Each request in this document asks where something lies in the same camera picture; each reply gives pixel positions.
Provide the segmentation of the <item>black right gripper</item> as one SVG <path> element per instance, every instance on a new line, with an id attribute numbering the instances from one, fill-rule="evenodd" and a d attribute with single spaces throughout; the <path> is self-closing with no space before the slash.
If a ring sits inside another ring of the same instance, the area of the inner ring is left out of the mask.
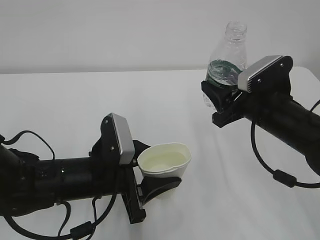
<path id="1" fill-rule="evenodd" d="M 212 122 L 220 128 L 242 118 L 260 128 L 294 127 L 293 98 L 286 92 L 266 90 L 248 93 L 238 90 L 238 95 L 227 101 L 232 93 L 229 86 L 216 86 L 205 80 L 201 82 L 201 90 L 215 107 Z"/>

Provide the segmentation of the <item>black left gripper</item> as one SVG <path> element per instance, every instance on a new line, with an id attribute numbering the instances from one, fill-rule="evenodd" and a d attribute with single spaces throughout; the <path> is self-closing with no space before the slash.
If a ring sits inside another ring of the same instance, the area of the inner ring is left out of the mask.
<path id="1" fill-rule="evenodd" d="M 147 214 L 143 206 L 159 195 L 177 188 L 182 179 L 180 177 L 149 177 L 145 176 L 137 185 L 132 162 L 138 160 L 139 155 L 150 148 L 149 145 L 133 140 L 135 153 L 128 164 L 120 165 L 120 153 L 116 140 L 99 139 L 92 147 L 90 169 L 92 170 L 92 183 L 90 184 L 92 198 L 111 195 L 110 206 L 94 222 L 101 223 L 111 211 L 118 194 L 121 195 L 129 222 L 141 223 Z"/>

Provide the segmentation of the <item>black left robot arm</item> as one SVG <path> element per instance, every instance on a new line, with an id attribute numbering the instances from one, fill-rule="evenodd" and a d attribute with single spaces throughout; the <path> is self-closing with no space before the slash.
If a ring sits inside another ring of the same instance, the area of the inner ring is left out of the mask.
<path id="1" fill-rule="evenodd" d="M 120 162 L 121 153 L 114 136 L 102 136 L 88 157 L 41 160 L 12 145 L 19 140 L 0 140 L 0 214 L 20 217 L 70 200 L 122 196 L 129 222 L 146 218 L 143 206 L 158 195 L 179 186 L 179 176 L 145 176 L 136 182 L 135 160 L 148 145 L 133 141 L 133 155 Z"/>

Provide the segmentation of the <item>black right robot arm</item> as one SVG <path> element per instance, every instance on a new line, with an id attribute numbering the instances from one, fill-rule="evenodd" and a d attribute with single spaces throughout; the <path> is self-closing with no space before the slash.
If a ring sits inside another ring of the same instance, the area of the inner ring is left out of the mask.
<path id="1" fill-rule="evenodd" d="M 212 122 L 219 128 L 245 118 L 304 155 L 320 173 L 320 116 L 296 102 L 289 82 L 267 90 L 245 92 L 201 82 L 203 93 L 215 106 Z"/>

